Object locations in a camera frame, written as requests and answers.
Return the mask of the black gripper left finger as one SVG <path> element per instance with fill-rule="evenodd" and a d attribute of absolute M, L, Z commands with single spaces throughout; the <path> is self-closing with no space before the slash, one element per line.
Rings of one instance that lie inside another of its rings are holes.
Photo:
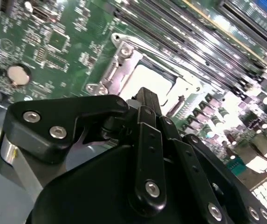
<path fill-rule="evenodd" d="M 10 105 L 0 137 L 0 172 L 12 172 L 35 203 L 55 178 L 113 148 L 163 148 L 151 93 L 142 87 L 129 100 L 104 95 Z"/>

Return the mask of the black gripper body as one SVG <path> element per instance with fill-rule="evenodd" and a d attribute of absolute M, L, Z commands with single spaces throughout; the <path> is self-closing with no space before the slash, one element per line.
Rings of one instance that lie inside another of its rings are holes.
<path fill-rule="evenodd" d="M 161 145 L 113 148 L 55 178 L 29 224 L 186 224 L 190 197 Z"/>

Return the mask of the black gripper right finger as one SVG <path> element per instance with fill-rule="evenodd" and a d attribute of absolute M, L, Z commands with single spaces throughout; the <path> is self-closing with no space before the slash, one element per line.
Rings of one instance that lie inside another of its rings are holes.
<path fill-rule="evenodd" d="M 266 207 L 195 135 L 181 137 L 174 123 L 162 116 L 157 94 L 151 93 L 151 107 L 160 116 L 164 150 L 183 175 L 190 199 L 188 224 L 267 224 Z"/>

